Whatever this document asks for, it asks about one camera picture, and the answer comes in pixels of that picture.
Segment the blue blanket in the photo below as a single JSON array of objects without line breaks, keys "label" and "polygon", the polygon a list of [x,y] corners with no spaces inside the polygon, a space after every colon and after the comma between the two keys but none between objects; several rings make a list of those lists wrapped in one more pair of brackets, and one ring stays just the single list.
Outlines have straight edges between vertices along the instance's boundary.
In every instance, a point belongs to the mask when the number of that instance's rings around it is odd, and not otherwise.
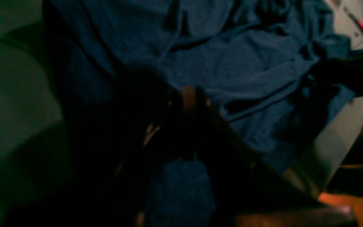
[{"label": "blue blanket", "polygon": [[[351,54],[323,0],[46,0],[44,16],[69,127],[88,107],[147,89],[147,78],[175,89],[199,85],[243,140],[283,173],[355,96],[340,84],[321,86],[309,73],[319,61]],[[114,116],[96,115],[102,128],[82,138],[113,152],[105,127]],[[175,161],[158,175],[147,200],[168,202],[147,203],[154,226],[205,225],[215,205],[202,164]],[[186,207],[195,207],[189,212],[200,221],[185,212],[179,223],[175,215]]]}]

